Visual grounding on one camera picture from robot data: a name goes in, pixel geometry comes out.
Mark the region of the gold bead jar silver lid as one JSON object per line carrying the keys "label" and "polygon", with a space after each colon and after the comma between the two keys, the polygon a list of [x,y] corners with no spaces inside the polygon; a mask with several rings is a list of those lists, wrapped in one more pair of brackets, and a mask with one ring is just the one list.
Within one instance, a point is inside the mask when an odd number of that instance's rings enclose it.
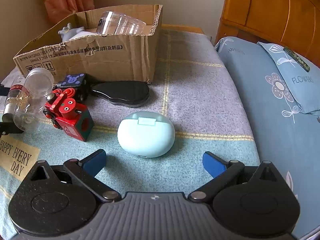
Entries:
{"label": "gold bead jar silver lid", "polygon": [[14,78],[4,102],[4,111],[2,115],[3,122],[13,122],[13,113],[16,107],[17,96],[22,90],[24,82],[25,77],[23,75],[18,75]]}

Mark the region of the clear plastic jar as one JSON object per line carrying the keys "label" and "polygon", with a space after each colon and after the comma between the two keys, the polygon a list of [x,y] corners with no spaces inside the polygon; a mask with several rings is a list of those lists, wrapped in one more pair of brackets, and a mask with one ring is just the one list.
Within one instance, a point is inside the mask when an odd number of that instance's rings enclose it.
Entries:
{"label": "clear plastic jar", "polygon": [[20,130],[38,130],[47,95],[52,92],[53,84],[53,75],[44,68],[34,68],[27,75],[13,113],[14,124]]}

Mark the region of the red wooden toy train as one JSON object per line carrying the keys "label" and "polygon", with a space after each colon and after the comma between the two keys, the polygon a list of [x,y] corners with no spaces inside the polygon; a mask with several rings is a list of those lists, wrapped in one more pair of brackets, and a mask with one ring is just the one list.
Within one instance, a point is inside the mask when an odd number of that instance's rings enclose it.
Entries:
{"label": "red wooden toy train", "polygon": [[55,128],[63,130],[70,137],[86,141],[94,122],[87,106],[77,102],[75,96],[74,88],[53,90],[46,96],[43,113]]}

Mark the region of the black blue toy train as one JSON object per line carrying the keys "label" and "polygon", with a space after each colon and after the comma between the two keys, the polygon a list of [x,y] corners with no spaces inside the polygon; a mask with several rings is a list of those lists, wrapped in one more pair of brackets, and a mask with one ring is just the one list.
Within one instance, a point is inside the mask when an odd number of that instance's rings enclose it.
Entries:
{"label": "black blue toy train", "polygon": [[76,102],[84,102],[89,94],[89,81],[87,74],[69,74],[62,81],[53,86],[54,93],[66,93]]}

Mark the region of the grey cat toy figure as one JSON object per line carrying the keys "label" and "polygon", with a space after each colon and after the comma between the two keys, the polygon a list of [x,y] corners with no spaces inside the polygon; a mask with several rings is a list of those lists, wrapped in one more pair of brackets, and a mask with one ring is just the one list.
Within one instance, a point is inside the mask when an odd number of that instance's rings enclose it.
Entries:
{"label": "grey cat toy figure", "polygon": [[73,28],[71,23],[68,23],[64,26],[58,34],[61,36],[62,42],[68,41],[70,38],[74,37],[76,34],[84,31],[84,27]]}

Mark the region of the black oval case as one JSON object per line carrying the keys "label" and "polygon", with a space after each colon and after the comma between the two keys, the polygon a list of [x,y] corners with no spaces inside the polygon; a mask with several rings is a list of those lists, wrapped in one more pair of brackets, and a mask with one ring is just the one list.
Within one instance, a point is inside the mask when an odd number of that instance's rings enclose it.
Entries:
{"label": "black oval case", "polygon": [[142,81],[109,81],[91,87],[92,95],[107,100],[113,105],[140,107],[149,96],[150,89]]}

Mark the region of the clear round container red label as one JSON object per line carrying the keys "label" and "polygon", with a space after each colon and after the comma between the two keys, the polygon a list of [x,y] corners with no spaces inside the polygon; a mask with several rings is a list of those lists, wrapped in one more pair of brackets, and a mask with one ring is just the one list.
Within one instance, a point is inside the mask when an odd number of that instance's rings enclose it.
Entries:
{"label": "clear round container red label", "polygon": [[119,12],[106,11],[98,22],[96,33],[140,35],[144,27],[146,23],[137,18]]}

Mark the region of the striped towel blanket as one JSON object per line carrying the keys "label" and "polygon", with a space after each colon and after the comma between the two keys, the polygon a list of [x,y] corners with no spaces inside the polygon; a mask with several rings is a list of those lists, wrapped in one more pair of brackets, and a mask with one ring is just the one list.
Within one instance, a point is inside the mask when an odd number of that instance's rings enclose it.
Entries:
{"label": "striped towel blanket", "polygon": [[[23,176],[43,158],[60,164],[85,157],[97,149],[107,153],[107,166],[98,174],[119,191],[182,191],[189,193],[210,180],[202,166],[206,151],[224,160],[259,163],[253,134],[236,86],[219,53],[238,53],[243,42],[223,38],[217,46],[201,34],[164,31],[150,98],[139,108],[115,106],[101,98],[88,100],[95,126],[87,142],[67,136],[51,124],[36,133],[1,139],[1,236],[15,230],[8,215],[9,200]],[[170,151],[160,157],[138,157],[125,152],[117,139],[122,121],[152,132],[169,119],[176,132]]]}

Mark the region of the blue floral pillow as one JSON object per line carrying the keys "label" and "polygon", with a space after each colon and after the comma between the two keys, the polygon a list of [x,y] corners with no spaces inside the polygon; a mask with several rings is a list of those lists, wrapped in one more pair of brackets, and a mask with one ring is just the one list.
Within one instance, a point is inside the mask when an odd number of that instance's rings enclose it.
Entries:
{"label": "blue floral pillow", "polygon": [[288,47],[259,42],[275,62],[303,114],[319,115],[319,68]]}

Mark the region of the cardboard box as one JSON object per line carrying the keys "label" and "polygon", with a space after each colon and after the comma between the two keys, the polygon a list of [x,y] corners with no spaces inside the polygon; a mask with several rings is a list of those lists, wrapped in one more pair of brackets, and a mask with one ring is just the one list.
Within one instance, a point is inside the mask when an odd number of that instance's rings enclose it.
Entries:
{"label": "cardboard box", "polygon": [[[89,35],[63,42],[58,32],[71,23],[93,31],[106,11],[115,11],[146,23],[142,34]],[[28,42],[13,58],[21,73],[49,70],[56,82],[68,74],[86,73],[98,81],[152,82],[157,61],[163,7],[127,4],[77,12]]]}

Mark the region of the wooden headboard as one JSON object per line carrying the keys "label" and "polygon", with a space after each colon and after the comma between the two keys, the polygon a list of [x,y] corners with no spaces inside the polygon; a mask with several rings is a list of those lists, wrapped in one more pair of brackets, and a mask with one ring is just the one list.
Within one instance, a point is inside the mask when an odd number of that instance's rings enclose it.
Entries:
{"label": "wooden headboard", "polygon": [[225,0],[216,40],[287,46],[319,65],[319,0]]}

